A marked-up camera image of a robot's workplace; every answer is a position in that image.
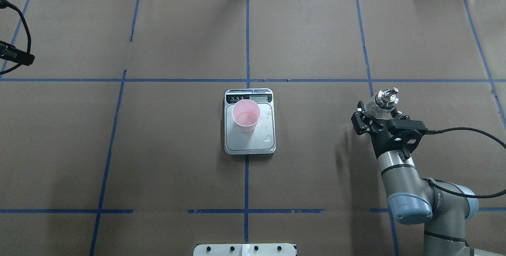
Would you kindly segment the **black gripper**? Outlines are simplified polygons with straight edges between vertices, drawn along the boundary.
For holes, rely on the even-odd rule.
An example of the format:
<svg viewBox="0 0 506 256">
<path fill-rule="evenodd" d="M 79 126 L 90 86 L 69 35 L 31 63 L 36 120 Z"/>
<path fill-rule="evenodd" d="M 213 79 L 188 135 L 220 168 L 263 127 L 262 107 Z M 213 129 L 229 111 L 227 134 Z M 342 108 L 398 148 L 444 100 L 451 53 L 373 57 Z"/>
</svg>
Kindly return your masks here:
<svg viewBox="0 0 506 256">
<path fill-rule="evenodd" d="M 392 119 L 409 119 L 394 107 L 390 112 Z M 376 120 L 372 125 L 372 116 L 363 111 L 356 111 L 351 117 L 353 128 L 357 135 L 369 133 L 376 158 L 390 151 L 400 151 L 402 158 L 410 158 L 413 151 L 418 147 L 423 134 L 420 132 L 402 132 L 399 135 L 392 135 L 387 130 L 388 120 Z"/>
</svg>

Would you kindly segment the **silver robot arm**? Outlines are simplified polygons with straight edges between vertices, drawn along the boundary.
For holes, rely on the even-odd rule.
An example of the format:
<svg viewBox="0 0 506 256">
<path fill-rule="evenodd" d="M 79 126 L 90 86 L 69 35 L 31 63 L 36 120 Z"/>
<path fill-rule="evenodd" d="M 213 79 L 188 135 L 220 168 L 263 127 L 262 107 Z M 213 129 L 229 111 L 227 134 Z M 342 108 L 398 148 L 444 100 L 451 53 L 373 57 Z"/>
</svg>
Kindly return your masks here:
<svg viewBox="0 0 506 256">
<path fill-rule="evenodd" d="M 387 206 L 396 222 L 423 224 L 425 256 L 494 256 L 495 252 L 471 247 L 466 241 L 466 220 L 479 209 L 479 199 L 505 195 L 476 195 L 471 189 L 432 177 L 421 178 L 412 158 L 421 138 L 451 131 L 478 132 L 501 146 L 505 143 L 488 132 L 475 128 L 429 130 L 422 121 L 412 120 L 396 107 L 379 108 L 378 113 L 363 102 L 351 117 L 358 135 L 369 134 L 381 170 Z"/>
</svg>

